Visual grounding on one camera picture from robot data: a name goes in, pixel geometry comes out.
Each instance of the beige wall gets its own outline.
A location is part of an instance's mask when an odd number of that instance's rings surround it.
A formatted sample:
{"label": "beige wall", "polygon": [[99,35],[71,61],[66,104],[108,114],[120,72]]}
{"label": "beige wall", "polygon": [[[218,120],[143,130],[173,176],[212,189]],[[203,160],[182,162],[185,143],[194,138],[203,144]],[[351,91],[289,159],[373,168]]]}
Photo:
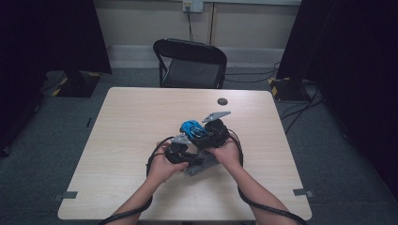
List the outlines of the beige wall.
{"label": "beige wall", "polygon": [[[108,45],[189,39],[181,1],[96,0],[95,4]],[[298,10],[297,5],[204,3],[203,13],[191,14],[193,38],[207,43],[211,39],[218,47],[284,49]]]}

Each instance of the folding chair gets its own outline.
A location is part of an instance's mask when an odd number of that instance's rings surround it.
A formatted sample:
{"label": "folding chair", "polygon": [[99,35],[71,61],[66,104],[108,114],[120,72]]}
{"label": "folding chair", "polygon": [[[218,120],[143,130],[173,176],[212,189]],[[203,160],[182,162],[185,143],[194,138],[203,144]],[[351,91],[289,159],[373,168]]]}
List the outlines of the folding chair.
{"label": "folding chair", "polygon": [[[204,43],[165,38],[156,41],[153,50],[159,59],[160,87],[222,88],[227,59],[220,49]],[[163,58],[172,59],[169,67]]]}

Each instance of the forearm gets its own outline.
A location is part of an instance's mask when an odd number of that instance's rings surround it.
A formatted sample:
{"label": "forearm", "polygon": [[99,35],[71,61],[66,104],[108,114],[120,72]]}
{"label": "forearm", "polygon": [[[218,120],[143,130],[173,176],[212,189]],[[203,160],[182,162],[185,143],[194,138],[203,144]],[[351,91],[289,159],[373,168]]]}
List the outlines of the forearm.
{"label": "forearm", "polygon": [[[225,166],[243,194],[252,202],[288,211],[286,206],[266,188],[254,180],[240,165]],[[293,220],[251,206],[258,224],[296,224]]]}
{"label": "forearm", "polygon": [[[159,183],[158,181],[146,179],[144,183],[113,213],[113,215],[128,212],[130,210],[137,209],[143,206],[155,193],[160,185],[161,183]],[[141,214],[135,214],[130,217],[121,218],[109,224],[133,225],[137,223],[140,216]]]}

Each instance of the person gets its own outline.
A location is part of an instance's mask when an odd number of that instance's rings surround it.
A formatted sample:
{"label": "person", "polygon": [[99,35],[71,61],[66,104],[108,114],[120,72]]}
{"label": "person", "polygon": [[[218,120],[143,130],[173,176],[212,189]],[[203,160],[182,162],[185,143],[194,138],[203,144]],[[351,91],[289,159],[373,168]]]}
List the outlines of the person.
{"label": "person", "polygon": [[[169,179],[174,173],[188,167],[188,162],[172,164],[164,155],[164,151],[170,143],[165,142],[157,150],[157,155],[153,158],[149,174],[144,183],[114,212],[114,215],[136,209],[144,205],[155,193],[161,184]],[[261,186],[252,178],[239,163],[239,152],[237,145],[229,138],[221,148],[207,149],[212,153],[221,165],[231,174],[237,182],[237,186],[243,194],[256,203],[261,203],[276,209],[288,211],[286,206],[266,188]],[[277,214],[264,211],[251,206],[254,217],[259,225],[291,225],[297,224],[293,219],[279,216]],[[119,220],[110,222],[112,225],[131,225],[136,224],[141,214],[123,217]]]}

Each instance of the tabletop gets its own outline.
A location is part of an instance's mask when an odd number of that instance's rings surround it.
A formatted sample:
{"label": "tabletop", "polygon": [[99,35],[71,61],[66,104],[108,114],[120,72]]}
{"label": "tabletop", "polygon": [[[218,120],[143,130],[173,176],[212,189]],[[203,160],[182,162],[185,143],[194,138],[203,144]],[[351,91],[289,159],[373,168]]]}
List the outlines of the tabletop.
{"label": "tabletop", "polygon": [[[218,100],[225,98],[226,105]],[[114,87],[107,94],[58,211],[61,219],[104,219],[145,181],[145,165],[156,142],[179,134],[187,120],[210,113],[238,135],[244,168],[294,214],[312,216],[283,132],[267,91]],[[189,176],[175,173],[154,194],[142,220],[254,220],[238,196],[237,184],[222,165]]]}

